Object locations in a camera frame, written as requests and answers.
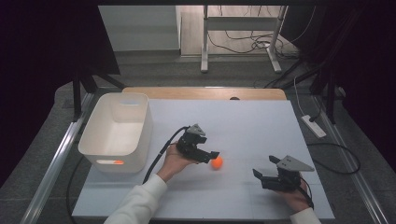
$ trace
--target power strip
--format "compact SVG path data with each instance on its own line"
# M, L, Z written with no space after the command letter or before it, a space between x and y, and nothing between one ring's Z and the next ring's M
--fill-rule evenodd
M306 126L308 126L308 128L318 137L324 137L326 136L326 133L323 132L323 130L317 125L316 122L311 122L309 121L311 117L309 115L305 115L302 116L301 119L303 120L303 122L306 124Z

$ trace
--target white sleeve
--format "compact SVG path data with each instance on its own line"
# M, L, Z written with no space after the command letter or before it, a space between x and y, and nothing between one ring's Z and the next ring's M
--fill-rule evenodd
M117 210L107 218L105 224L149 223L158 208L158 201L166 192L166 183L157 175L141 186L135 186L122 200Z
M312 208L307 208L290 216L292 224L320 224L320 221Z

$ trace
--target white cuff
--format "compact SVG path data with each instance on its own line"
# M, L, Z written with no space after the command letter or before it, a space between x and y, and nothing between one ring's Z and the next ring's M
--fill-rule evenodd
M152 175L148 181L142 185L142 188L159 201L168 189L168 186L159 176Z
M307 208L299 213L290 216L291 223L293 224L319 224L320 221L312 208Z

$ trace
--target black curtain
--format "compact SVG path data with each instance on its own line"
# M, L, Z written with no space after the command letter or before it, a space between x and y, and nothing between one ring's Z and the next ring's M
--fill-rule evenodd
M3 185L47 118L59 87L76 75L93 75L88 67L120 71L96 6L3 1L0 35Z
M338 54L345 109L396 171L396 6L370 5Z

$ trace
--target gray floor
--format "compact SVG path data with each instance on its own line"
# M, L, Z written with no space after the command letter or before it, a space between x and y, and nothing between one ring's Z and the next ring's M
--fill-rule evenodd
M175 55L146 55L118 53L121 76L114 78L128 86L221 86L261 88L270 80L279 77L272 70L266 57L221 57L211 56L209 72L201 74L200 59L194 57L179 57ZM289 68L294 61L281 60L283 69ZM305 71L301 65L288 80ZM103 87L97 97L107 91L119 91L110 84L97 78L99 86ZM314 116L318 107L309 94L308 87L312 79L297 85L301 108L305 114ZM286 90L297 119L302 115L297 106L294 88ZM35 190L46 172L52 157L62 141L64 133L73 118L72 87L67 84L57 90L55 105L48 119L43 124L33 144L21 160L6 184L0 190L0 223L19 223L29 205ZM346 145L355 152L361 160L361 173L380 202L389 223L396 223L396 174L389 168L385 160L361 132L359 127L349 117L342 107L342 99L335 102L336 127L343 136ZM323 120L318 124L324 128ZM303 123L300 123L306 143L331 142L330 137L318 140ZM81 155L78 153L76 142L67 157L49 199L37 223L72 223L66 212L65 193L69 178L75 169ZM345 166L340 159L338 150L334 147L310 147L313 158L343 169ZM83 160L78 167L76 176L71 184L71 204L79 195L90 164ZM336 220L324 220L324 223L374 223L366 205L356 190L355 183L350 176L333 174L320 166L316 167L323 187L325 188ZM101 223L103 220L78 219L78 223ZM270 223L289 223L273 221Z

